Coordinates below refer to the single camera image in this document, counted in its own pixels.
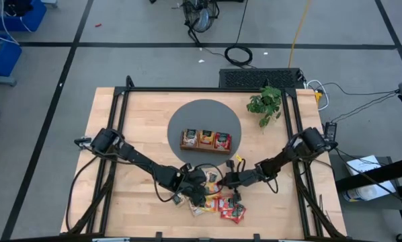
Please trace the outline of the white booklet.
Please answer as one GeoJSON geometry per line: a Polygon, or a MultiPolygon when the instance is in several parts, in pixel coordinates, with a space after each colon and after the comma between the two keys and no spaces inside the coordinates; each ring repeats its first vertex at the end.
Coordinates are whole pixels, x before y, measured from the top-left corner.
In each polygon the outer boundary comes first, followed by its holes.
{"type": "Polygon", "coordinates": [[[348,171],[351,175],[358,175],[359,173],[364,173],[372,169],[377,169],[381,166],[382,164],[378,162],[377,158],[374,155],[346,162],[346,167],[348,168],[348,171]]]}

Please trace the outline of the black power adapter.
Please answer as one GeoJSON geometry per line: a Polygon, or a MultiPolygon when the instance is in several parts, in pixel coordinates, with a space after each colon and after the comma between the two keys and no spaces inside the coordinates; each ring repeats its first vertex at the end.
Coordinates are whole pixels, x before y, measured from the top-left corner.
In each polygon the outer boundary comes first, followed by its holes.
{"type": "Polygon", "coordinates": [[[324,135],[325,139],[328,141],[335,141],[336,137],[336,131],[337,131],[337,124],[334,122],[326,122],[325,123],[325,130],[324,130],[324,135]]]}

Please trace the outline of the blue plastic bin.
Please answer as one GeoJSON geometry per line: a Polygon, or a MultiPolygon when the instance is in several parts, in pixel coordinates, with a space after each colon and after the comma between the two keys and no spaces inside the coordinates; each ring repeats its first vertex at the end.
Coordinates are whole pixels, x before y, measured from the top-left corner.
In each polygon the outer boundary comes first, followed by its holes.
{"type": "Polygon", "coordinates": [[[41,0],[0,0],[0,31],[35,32],[45,13],[41,0]]]}
{"type": "Polygon", "coordinates": [[[22,49],[7,34],[0,34],[0,76],[10,76],[22,49]]]}

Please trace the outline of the black aluminium table frame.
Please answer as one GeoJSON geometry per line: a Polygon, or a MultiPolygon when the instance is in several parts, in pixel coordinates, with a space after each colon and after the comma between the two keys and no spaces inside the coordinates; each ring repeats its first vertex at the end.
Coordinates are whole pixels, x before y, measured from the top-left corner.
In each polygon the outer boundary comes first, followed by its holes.
{"type": "MultiPolygon", "coordinates": [[[[321,127],[321,119],[310,89],[296,91],[297,104],[290,104],[289,114],[265,129],[259,128],[257,118],[247,111],[252,90],[231,90],[212,87],[135,87],[129,93],[124,116],[123,134],[138,151],[163,165],[181,166],[167,140],[167,126],[173,113],[184,104],[197,99],[213,99],[227,105],[240,120],[242,138],[237,154],[248,167],[277,154],[288,140],[287,127],[301,125],[321,127]]],[[[94,237],[127,237],[152,239],[161,234],[168,239],[304,239],[314,235],[315,220],[311,209],[301,214],[307,203],[298,195],[295,172],[286,165],[278,175],[277,193],[268,184],[260,183],[243,188],[243,205],[247,208],[240,223],[222,219],[218,213],[207,212],[194,216],[188,205],[176,206],[162,202],[163,188],[155,189],[150,175],[132,165],[120,164],[114,178],[109,207],[95,210],[94,237]]]]}

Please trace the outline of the green potted plant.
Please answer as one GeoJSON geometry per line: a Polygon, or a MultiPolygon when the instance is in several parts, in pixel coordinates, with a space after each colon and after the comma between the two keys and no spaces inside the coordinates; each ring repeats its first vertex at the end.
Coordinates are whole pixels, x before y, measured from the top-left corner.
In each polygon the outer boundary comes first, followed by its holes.
{"type": "Polygon", "coordinates": [[[270,86],[262,87],[260,91],[259,95],[253,95],[249,98],[250,102],[246,108],[250,113],[259,114],[258,125],[260,128],[265,128],[281,116],[282,92],[270,86]]]}

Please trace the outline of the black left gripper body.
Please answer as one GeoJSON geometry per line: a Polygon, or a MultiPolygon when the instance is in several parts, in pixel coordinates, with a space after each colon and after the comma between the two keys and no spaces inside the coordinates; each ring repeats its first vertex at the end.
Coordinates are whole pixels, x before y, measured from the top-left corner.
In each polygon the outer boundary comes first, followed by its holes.
{"type": "Polygon", "coordinates": [[[182,193],[185,196],[189,192],[201,193],[201,184],[194,184],[189,181],[189,172],[194,169],[190,163],[186,163],[176,171],[176,193],[182,193]]]}

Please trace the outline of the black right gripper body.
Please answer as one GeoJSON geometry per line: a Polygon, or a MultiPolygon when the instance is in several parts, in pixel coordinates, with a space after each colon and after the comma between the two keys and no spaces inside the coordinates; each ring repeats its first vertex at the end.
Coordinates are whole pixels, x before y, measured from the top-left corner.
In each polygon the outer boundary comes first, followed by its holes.
{"type": "Polygon", "coordinates": [[[260,167],[256,167],[255,169],[248,169],[245,171],[238,171],[237,169],[235,169],[235,164],[233,160],[228,160],[226,162],[226,166],[231,170],[230,172],[227,173],[232,173],[233,175],[232,180],[233,187],[228,188],[234,191],[233,194],[234,202],[241,201],[241,194],[237,190],[239,186],[248,187],[256,182],[265,180],[265,175],[260,167]]]}

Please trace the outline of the black floor fan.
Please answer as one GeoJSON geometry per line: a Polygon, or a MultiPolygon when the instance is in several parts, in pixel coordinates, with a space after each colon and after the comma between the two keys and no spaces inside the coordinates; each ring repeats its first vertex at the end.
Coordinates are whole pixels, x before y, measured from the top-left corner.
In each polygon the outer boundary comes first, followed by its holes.
{"type": "Polygon", "coordinates": [[[220,14],[216,0],[183,0],[181,6],[184,24],[197,33],[207,31],[220,14]]]}

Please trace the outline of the brown wooden compartment tray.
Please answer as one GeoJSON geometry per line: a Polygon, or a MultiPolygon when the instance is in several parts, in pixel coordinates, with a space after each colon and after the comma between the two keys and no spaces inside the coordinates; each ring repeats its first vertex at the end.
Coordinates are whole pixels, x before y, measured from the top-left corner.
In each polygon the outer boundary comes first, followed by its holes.
{"type": "Polygon", "coordinates": [[[197,142],[197,145],[195,147],[186,147],[186,146],[182,145],[183,135],[184,135],[184,130],[181,133],[180,142],[179,142],[179,147],[180,147],[181,150],[200,151],[200,152],[205,152],[205,153],[218,153],[218,154],[224,154],[224,155],[230,155],[231,154],[231,151],[232,151],[232,136],[231,136],[231,149],[229,151],[222,151],[222,150],[217,150],[214,147],[212,149],[200,148],[198,146],[198,142],[197,142]]]}

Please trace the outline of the black perforated computer case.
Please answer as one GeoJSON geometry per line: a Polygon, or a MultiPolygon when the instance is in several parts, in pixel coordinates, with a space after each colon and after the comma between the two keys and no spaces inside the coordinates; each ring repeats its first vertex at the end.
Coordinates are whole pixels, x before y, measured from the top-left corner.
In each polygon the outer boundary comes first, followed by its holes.
{"type": "Polygon", "coordinates": [[[221,69],[220,88],[259,89],[270,86],[276,89],[302,89],[306,79],[299,68],[278,69],[221,69]]]}

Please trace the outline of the grey round mat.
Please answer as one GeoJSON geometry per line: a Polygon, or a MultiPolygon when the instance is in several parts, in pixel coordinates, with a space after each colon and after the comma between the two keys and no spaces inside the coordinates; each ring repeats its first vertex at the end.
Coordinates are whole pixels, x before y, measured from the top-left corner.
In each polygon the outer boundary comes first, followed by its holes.
{"type": "Polygon", "coordinates": [[[189,102],[174,112],[167,127],[167,138],[173,153],[184,163],[193,167],[202,163],[215,166],[231,159],[241,142],[241,123],[236,113],[227,105],[212,100],[198,99],[189,102]],[[201,151],[184,151],[179,147],[185,129],[210,130],[231,135],[231,153],[228,155],[201,151]]]}

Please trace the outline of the black metal beam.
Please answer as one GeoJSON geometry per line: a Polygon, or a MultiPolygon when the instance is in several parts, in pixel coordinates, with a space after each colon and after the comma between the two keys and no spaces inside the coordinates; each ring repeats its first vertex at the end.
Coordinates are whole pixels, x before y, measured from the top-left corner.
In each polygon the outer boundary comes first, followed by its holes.
{"type": "Polygon", "coordinates": [[[338,192],[360,188],[372,184],[398,179],[402,177],[402,160],[385,165],[380,168],[366,171],[362,174],[353,175],[338,180],[335,185],[338,192]]]}

